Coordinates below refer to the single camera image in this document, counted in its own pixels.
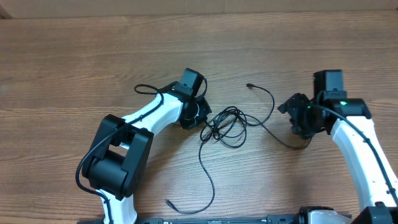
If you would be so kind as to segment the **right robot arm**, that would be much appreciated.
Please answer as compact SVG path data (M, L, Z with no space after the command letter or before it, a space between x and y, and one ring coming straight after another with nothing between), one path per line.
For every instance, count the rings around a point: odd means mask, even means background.
M296 93L278 110L290 115L302 139L326 131L340 149L358 194L360 213L350 218L329 207L301 207L293 223L397 223L397 176L378 141L372 114L361 98L348 98L341 70L313 74L313 98Z

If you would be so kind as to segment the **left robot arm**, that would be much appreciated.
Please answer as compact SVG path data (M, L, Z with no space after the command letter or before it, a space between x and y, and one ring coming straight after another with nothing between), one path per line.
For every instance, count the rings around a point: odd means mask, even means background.
M122 118L109 114L101 120L75 173L77 186L102 201L104 217L98 223L137 223L133 195L153 138L175 122L192 129L206 121L211 109L199 92L206 84L202 74L186 68L180 81L150 87L155 98L139 111Z

